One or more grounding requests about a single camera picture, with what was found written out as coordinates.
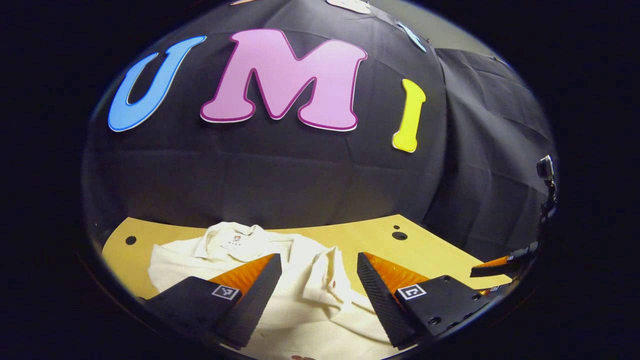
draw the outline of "yellow tabletop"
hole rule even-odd
[[[147,269],[153,244],[187,240],[204,235],[206,229],[157,224],[126,218],[111,234],[102,256],[120,282],[135,296],[149,299],[158,294]],[[449,275],[474,289],[491,288],[511,282],[505,275],[470,278],[471,268],[482,261],[431,234],[401,215],[348,224],[269,230],[301,234],[326,247],[338,246],[351,287],[366,296],[356,272],[359,252],[366,251],[429,278]],[[406,234],[397,240],[392,233]],[[126,239],[135,236],[128,245]]]

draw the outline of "letter m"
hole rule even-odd
[[[240,122],[255,113],[246,93],[252,74],[267,112],[282,119],[300,93],[314,82],[311,99],[298,110],[305,124],[336,131],[353,130],[353,91],[360,62],[367,53],[352,44],[328,40],[298,59],[280,30],[253,29],[231,36],[236,48],[227,63],[216,95],[202,105],[209,122]]]

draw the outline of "letter u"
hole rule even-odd
[[[207,37],[194,37],[183,40],[166,50],[167,57],[156,73],[145,96],[134,104],[129,104],[129,94],[142,69],[153,60],[158,53],[151,54],[133,65],[120,84],[111,108],[109,109],[109,127],[121,132],[132,129],[144,122],[154,113],[169,91],[178,67],[189,50],[203,42]]]

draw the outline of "white shirt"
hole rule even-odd
[[[351,289],[342,252],[302,235],[221,222],[201,238],[154,245],[148,272],[162,292],[189,276],[209,280],[274,253],[280,254],[282,275],[240,353],[265,360],[294,355],[322,360],[381,359],[399,352],[369,299]]]

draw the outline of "black fabric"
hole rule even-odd
[[[254,79],[248,90],[257,108],[252,118],[236,124],[203,121],[199,109],[215,94],[235,45],[229,36],[253,28],[281,29],[297,56],[328,39],[365,49],[368,59],[360,64],[355,86],[357,128],[339,133],[300,122],[297,109],[308,101],[311,87],[284,118],[272,120]],[[396,213],[422,220],[444,161],[445,89],[433,50],[420,51],[389,19],[323,1],[222,6],[131,62],[159,53],[141,73],[129,101],[144,96],[169,46],[198,35],[207,40],[190,50],[164,101],[144,123],[122,133],[108,128],[111,100],[128,69],[91,119],[83,175],[93,233],[108,233],[127,216],[185,226],[235,221],[265,228]],[[391,145],[403,114],[405,78],[428,98],[412,154]]]
[[[221,6],[143,51],[114,80],[90,121],[83,193],[90,235],[103,245],[125,217],[208,227],[220,221],[267,229],[401,214],[487,261],[535,240],[545,199],[536,162],[554,154],[540,106],[508,66],[458,50],[426,53],[378,9],[358,14],[324,1]],[[252,118],[211,124],[201,105],[218,87],[234,43],[255,28],[281,29],[297,56],[328,39],[367,51],[358,69],[353,131],[300,122],[303,91],[280,120],[266,113],[255,79]],[[107,116],[124,74],[150,53],[129,98],[143,97],[171,45],[198,35],[156,112],[124,131]],[[414,153],[394,149],[411,79],[426,94]]]
[[[507,65],[436,49],[447,89],[445,170],[424,217],[436,235],[483,261],[536,240],[547,198],[536,163],[555,155],[532,92]]]

